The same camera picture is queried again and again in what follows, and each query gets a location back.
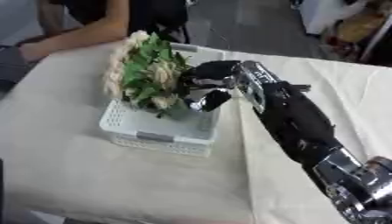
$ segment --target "white plastic basket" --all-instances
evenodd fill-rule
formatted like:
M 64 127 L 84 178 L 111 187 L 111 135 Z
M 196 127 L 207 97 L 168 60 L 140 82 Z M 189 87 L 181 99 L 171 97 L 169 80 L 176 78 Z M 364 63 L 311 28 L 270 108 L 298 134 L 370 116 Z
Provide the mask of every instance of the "white plastic basket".
M 197 66 L 210 60 L 224 60 L 224 53 L 193 45 L 173 45 L 190 64 Z M 220 111 L 197 113 L 189 110 L 183 118 L 174 120 L 134 110 L 119 100 L 113 100 L 104 113 L 100 126 L 114 144 L 164 151 L 184 155 L 208 157 L 216 136 Z

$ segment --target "robotic arm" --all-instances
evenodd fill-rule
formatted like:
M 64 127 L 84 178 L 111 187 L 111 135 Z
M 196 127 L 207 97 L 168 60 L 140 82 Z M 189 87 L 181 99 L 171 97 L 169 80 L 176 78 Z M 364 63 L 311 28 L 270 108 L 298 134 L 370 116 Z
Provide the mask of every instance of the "robotic arm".
M 326 115 L 295 86 L 279 80 L 254 61 L 209 62 L 183 75 L 188 88 L 216 89 L 191 109 L 211 111 L 230 99 L 237 87 L 258 118 L 293 161 L 353 224 L 392 223 L 392 161 L 374 157 L 362 164 L 335 138 Z

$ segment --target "black sleeve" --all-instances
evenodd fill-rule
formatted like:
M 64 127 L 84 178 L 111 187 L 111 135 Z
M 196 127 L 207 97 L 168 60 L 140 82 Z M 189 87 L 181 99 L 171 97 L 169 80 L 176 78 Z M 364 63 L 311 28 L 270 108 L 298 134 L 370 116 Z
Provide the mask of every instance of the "black sleeve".
M 63 0 L 49 0 L 50 4 L 64 4 Z

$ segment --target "basket handle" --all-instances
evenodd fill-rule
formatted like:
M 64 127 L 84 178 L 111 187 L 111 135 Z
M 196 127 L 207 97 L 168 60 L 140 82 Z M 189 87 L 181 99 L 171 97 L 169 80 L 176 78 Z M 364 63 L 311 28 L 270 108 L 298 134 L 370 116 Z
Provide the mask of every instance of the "basket handle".
M 157 135 L 147 132 L 138 131 L 136 133 L 136 137 L 142 140 L 150 140 L 156 142 L 163 142 L 163 143 L 174 143 L 174 137 L 172 136 L 164 136 L 164 135 Z

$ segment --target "person's arm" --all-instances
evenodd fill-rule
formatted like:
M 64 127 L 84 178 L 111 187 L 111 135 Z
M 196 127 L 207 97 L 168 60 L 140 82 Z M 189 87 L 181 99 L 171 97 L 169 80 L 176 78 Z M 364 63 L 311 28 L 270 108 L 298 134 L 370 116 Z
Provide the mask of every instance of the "person's arm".
M 129 4 L 129 0 L 108 0 L 106 17 L 79 30 L 70 31 L 38 43 L 22 45 L 19 49 L 26 60 L 34 61 L 57 51 L 123 39 L 128 34 Z
M 49 0 L 36 0 L 38 21 L 46 36 L 61 34 L 64 24 L 64 6 Z

